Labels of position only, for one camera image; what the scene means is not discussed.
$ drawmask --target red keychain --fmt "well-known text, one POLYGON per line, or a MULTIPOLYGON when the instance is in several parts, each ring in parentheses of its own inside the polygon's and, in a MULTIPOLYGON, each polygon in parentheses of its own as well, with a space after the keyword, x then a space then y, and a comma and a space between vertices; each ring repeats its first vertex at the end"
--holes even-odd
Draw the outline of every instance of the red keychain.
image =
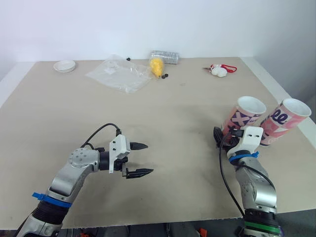
POLYGON ((212 75, 222 78, 227 75, 227 72, 234 73, 237 70, 237 67, 226 64, 212 64, 209 68, 204 69, 209 70, 212 75))

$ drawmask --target green ring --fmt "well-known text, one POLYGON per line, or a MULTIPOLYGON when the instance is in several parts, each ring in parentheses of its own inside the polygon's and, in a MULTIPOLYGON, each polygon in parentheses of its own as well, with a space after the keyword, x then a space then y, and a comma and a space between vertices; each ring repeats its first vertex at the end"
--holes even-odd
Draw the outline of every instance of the green ring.
POLYGON ((245 221, 245 226, 254 227, 254 228, 265 230, 265 231, 270 231, 270 232, 273 232, 273 233, 278 233, 278 234, 280 233, 280 229, 279 228, 272 227, 272 226, 261 225, 261 224, 257 224, 257 223, 253 223, 253 222, 245 221))

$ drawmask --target robotic arm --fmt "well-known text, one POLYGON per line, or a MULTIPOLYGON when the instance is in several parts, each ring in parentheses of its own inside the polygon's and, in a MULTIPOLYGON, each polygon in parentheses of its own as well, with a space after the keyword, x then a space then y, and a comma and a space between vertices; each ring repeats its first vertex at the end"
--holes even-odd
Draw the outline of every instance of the robotic arm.
POLYGON ((123 177, 130 179, 142 177, 153 171, 153 169, 129 171, 126 168, 127 155, 131 150, 140 150, 148 146, 129 142, 119 129, 117 129, 116 138, 110 142, 108 152, 104 148, 88 150, 84 148, 86 144, 87 142, 70 154, 67 163, 57 173, 46 194, 33 194, 40 202, 19 227, 15 237, 57 236, 69 208, 90 173, 98 170, 108 170, 109 173, 121 171, 123 177))
POLYGON ((261 166, 254 152, 259 146, 263 128, 245 126, 231 131, 231 139, 223 136, 220 128, 214 127, 217 146, 227 152, 227 157, 235 166, 236 178, 240 184, 244 215, 245 237, 280 237, 276 221, 277 195, 268 173, 261 166))

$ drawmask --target red lanyard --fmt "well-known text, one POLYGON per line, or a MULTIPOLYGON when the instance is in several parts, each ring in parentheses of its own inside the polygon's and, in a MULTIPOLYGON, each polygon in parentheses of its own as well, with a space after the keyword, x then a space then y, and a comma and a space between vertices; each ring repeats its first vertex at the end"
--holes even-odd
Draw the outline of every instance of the red lanyard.
POLYGON ((229 72, 229 73, 234 73, 237 70, 237 67, 229 66, 226 64, 212 64, 210 67, 211 67, 211 69, 213 69, 214 67, 225 68, 227 70, 227 72, 229 72))

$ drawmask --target small white plate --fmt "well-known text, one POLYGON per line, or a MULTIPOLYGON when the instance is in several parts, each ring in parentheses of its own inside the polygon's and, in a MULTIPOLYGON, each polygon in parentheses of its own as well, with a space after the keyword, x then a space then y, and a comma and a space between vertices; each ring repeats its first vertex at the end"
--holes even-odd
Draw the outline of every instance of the small white plate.
POLYGON ((54 69, 59 73, 68 73, 75 69, 76 63, 73 60, 62 60, 54 64, 54 69))

